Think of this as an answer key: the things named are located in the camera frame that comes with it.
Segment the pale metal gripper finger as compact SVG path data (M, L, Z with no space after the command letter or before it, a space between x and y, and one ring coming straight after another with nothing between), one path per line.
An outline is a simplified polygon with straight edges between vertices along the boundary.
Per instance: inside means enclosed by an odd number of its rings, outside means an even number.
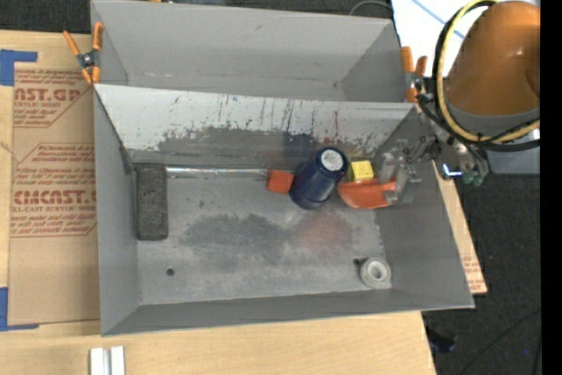
M393 181L394 187L385 193L385 200L389 206L411 203L414 185L419 184L422 179L414 165L400 164Z
M381 184L388 184L396 179L399 162L399 157L393 152L382 154L378 166L378 181Z

